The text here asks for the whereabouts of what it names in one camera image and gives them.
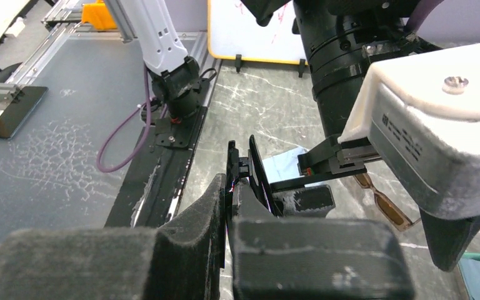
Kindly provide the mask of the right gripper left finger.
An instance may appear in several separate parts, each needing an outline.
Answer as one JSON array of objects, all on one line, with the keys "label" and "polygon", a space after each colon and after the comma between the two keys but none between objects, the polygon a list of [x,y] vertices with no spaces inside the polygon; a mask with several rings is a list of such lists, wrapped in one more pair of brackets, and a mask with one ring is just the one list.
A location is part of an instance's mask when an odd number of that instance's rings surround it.
[{"label": "right gripper left finger", "polygon": [[157,228],[12,232],[0,244],[0,299],[219,299],[225,179]]}]

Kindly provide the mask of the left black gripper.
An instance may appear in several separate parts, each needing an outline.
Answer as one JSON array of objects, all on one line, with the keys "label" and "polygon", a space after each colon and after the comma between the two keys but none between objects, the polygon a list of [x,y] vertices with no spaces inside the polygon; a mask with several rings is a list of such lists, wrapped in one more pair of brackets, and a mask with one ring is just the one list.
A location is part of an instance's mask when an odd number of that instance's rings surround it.
[{"label": "left black gripper", "polygon": [[365,164],[381,160],[368,138],[339,144],[338,137],[329,136],[297,156],[299,177],[271,184],[272,191],[281,191],[272,196],[283,216],[325,218],[336,207],[331,188],[305,186],[365,173]]}]

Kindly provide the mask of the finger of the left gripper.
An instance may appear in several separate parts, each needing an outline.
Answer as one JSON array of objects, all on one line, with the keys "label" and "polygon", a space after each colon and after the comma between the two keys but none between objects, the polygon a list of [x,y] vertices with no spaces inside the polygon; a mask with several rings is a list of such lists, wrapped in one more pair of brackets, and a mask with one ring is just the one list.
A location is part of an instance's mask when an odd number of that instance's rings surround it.
[{"label": "finger of the left gripper", "polygon": [[419,213],[433,264],[444,272],[451,272],[480,231],[480,216],[447,220],[423,209]]}]

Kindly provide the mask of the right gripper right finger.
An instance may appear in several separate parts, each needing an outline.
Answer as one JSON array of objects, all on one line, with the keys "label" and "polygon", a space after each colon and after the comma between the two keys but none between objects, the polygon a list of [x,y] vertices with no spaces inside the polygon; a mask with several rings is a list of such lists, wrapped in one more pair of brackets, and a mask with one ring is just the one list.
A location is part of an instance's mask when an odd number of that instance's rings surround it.
[{"label": "right gripper right finger", "polygon": [[414,299],[398,239],[367,219],[273,216],[249,182],[232,190],[235,299]]}]

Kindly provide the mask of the black frame sunglasses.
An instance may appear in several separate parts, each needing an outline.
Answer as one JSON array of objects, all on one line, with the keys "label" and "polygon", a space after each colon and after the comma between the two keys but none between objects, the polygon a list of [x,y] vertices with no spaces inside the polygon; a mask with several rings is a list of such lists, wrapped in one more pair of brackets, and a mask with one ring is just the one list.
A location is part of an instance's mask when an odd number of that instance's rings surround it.
[{"label": "black frame sunglasses", "polygon": [[246,181],[255,200],[262,205],[264,211],[278,218],[283,217],[284,206],[278,204],[273,197],[254,135],[250,135],[248,144],[248,155],[241,157],[236,142],[234,140],[228,142],[223,196],[226,215],[231,218],[239,213],[240,201],[234,199],[234,192],[239,192],[241,181]]}]

